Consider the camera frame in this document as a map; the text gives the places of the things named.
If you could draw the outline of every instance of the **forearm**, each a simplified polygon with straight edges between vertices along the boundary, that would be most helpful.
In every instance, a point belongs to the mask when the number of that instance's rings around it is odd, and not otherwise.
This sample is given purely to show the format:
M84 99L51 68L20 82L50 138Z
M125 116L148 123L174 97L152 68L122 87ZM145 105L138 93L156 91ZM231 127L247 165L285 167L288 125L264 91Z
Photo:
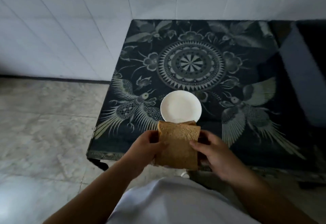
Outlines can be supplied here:
M259 222L316 223L250 169L246 168L242 177L244 178L229 184L248 213Z
M133 179L133 171L132 163L122 158L44 224L105 223Z

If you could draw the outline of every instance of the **left hand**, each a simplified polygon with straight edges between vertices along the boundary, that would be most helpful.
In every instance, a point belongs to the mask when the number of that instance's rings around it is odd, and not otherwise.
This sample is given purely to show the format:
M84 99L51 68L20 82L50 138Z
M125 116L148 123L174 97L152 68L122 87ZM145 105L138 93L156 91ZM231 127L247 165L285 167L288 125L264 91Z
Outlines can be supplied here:
M142 133L132 144L129 150L121 158L128 161L133 167L133 178L138 177L141 172L167 145L158 141L157 130L147 130Z

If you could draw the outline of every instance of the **table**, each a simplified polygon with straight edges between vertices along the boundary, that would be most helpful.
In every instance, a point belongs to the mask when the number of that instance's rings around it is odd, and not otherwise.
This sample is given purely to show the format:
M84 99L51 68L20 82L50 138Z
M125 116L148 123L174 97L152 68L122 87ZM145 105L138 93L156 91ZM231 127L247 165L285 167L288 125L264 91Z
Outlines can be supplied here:
M88 159L103 167L98 160L121 158L157 128L164 96L186 90L202 104L197 124L245 164L316 172L308 123L277 50L264 21L133 20Z

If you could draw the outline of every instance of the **floor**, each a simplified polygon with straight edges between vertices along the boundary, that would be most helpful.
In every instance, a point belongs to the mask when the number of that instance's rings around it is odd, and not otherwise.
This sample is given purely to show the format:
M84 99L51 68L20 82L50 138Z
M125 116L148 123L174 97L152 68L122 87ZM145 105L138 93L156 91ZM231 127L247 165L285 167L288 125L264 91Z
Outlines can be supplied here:
M42 223L101 173L85 154L107 90L102 84L0 78L1 224ZM129 188L182 172L147 166ZM197 179L215 180L207 173ZM303 191L287 175L267 181L326 223L326 187ZM213 184L239 205L231 189Z

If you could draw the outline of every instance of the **plate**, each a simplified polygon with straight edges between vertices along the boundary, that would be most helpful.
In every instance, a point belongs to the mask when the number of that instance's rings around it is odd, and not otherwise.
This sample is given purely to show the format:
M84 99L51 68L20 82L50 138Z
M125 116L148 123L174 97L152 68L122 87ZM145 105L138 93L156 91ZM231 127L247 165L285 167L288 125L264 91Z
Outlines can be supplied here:
M197 122L202 114L202 105L190 92L178 90L170 92L161 102L161 115L167 122Z

